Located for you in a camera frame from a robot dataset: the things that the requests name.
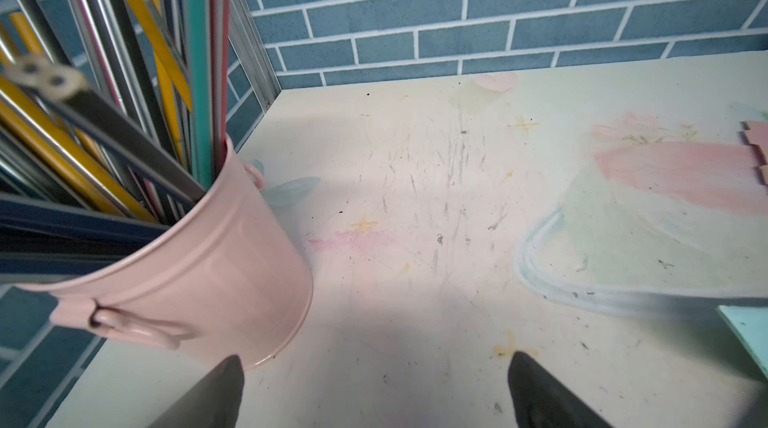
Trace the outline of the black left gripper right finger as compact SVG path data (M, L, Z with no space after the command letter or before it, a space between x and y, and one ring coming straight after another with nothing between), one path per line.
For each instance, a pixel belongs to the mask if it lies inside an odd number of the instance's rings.
M507 380L518 427L610 427L525 352L512 356Z

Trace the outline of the mint green paper box sheet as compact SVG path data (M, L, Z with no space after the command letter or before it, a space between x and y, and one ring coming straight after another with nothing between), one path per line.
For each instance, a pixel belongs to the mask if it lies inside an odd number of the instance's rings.
M721 305L717 311L767 376L767 308Z

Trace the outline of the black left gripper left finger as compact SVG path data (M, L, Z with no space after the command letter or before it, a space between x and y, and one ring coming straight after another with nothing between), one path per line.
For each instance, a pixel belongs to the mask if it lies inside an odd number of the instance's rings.
M150 427L234 427L244 388L238 355L223 359Z

